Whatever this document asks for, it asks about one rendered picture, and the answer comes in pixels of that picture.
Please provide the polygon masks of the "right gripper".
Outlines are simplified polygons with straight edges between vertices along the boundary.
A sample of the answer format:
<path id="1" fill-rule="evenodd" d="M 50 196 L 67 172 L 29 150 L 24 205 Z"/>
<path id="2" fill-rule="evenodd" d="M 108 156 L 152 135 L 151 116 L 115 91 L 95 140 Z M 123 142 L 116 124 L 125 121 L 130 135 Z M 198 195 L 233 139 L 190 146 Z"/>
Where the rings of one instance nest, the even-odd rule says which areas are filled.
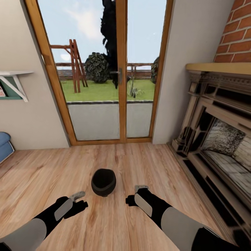
<path id="1" fill-rule="evenodd" d="M 129 204 L 129 206 L 137 206 L 135 203 L 135 195 L 129 195 L 128 198 L 126 198 L 126 204 Z"/>

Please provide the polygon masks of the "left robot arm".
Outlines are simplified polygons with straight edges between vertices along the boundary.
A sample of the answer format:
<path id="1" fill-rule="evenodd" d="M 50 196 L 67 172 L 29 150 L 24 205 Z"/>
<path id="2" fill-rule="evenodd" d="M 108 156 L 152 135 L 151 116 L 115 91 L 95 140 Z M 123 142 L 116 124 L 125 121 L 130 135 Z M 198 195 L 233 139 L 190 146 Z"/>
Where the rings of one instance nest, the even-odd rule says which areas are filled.
<path id="1" fill-rule="evenodd" d="M 25 225 L 0 238 L 0 251 L 35 251 L 63 218 L 68 219 L 88 207 L 83 200 L 76 202 L 85 194 L 79 191 L 70 198 L 57 200 Z"/>

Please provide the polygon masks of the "cauldron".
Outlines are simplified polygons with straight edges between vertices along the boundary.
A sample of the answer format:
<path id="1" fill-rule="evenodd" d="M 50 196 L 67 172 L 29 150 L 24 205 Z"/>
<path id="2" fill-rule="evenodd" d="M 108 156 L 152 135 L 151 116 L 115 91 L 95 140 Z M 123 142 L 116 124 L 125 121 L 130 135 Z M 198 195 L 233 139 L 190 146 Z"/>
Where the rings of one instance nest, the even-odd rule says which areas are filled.
<path id="1" fill-rule="evenodd" d="M 98 169 L 91 181 L 92 190 L 101 197 L 107 197 L 116 186 L 115 173 L 111 169 Z"/>

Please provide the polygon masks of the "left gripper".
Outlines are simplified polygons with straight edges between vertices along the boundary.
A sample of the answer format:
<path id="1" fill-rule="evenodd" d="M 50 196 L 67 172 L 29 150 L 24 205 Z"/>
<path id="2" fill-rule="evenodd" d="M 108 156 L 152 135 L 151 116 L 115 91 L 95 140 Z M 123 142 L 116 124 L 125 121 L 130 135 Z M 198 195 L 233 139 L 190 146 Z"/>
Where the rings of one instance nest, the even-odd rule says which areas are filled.
<path id="1" fill-rule="evenodd" d="M 79 202 L 76 202 L 74 204 L 75 204 L 74 212 L 69 216 L 64 215 L 64 219 L 68 219 L 68 218 L 74 216 L 75 214 L 82 212 L 85 208 L 88 207 L 88 203 L 84 202 L 83 200 L 79 201 Z"/>

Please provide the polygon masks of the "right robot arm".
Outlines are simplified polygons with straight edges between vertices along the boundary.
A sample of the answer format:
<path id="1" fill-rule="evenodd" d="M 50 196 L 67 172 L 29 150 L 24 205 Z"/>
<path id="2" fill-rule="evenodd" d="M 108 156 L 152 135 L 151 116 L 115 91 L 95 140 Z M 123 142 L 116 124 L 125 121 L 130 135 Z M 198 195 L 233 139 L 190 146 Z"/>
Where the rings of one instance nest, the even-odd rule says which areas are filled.
<path id="1" fill-rule="evenodd" d="M 180 251 L 246 251 L 152 194 L 147 185 L 135 185 L 134 190 L 126 204 L 141 208 Z"/>

